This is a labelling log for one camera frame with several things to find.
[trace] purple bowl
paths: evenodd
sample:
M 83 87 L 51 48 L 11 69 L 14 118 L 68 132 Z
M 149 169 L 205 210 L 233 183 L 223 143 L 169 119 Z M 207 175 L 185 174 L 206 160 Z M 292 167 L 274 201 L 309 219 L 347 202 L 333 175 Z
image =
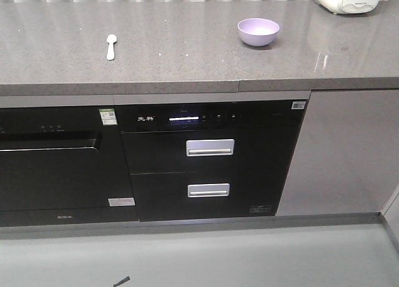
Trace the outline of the purple bowl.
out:
M 242 20 L 237 27 L 243 42 L 254 47 L 270 44 L 280 30 L 276 22 L 260 17 Z

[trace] drawer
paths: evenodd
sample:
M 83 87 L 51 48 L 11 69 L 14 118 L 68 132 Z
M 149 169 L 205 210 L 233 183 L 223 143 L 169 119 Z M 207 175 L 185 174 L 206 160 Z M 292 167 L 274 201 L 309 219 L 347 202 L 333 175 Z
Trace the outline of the drawer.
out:
M 123 133 L 131 174 L 287 168 L 297 128 Z
M 284 171 L 131 175 L 140 221 L 274 215 Z

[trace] white spoon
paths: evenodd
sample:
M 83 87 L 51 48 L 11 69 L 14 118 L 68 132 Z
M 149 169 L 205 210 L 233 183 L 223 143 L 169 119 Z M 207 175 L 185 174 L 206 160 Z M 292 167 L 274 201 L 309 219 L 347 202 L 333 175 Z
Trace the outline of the white spoon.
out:
M 108 43 L 108 52 L 107 52 L 107 59 L 112 61 L 115 58 L 115 53 L 113 52 L 113 44 L 117 42 L 117 36 L 115 34 L 110 34 L 107 37 Z

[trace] white sticker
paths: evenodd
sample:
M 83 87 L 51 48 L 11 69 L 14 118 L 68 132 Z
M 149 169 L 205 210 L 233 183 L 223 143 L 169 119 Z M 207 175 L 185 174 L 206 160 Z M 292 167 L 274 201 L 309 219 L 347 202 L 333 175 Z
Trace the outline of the white sticker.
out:
M 134 198 L 109 198 L 108 202 L 111 207 L 136 205 Z
M 117 116 L 115 115 L 115 110 L 113 108 L 109 109 L 99 109 L 102 124 L 104 126 L 118 125 Z
M 297 101 L 292 103 L 291 109 L 305 109 L 306 101 Z

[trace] drawer handle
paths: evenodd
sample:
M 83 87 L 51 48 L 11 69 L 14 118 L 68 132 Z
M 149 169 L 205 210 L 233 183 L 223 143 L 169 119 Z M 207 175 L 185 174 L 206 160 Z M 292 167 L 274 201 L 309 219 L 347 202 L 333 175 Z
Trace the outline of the drawer handle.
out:
M 231 155 L 230 148 L 206 148 L 203 150 L 189 150 L 189 156 L 205 156 L 205 155 Z
M 229 194 L 229 183 L 187 185 L 187 196 L 189 198 L 228 197 Z
M 190 197 L 210 197 L 210 196 L 227 196 L 226 190 L 213 191 L 213 192 L 190 192 Z
M 234 153 L 234 139 L 201 139 L 186 141 L 187 157 L 223 156 Z

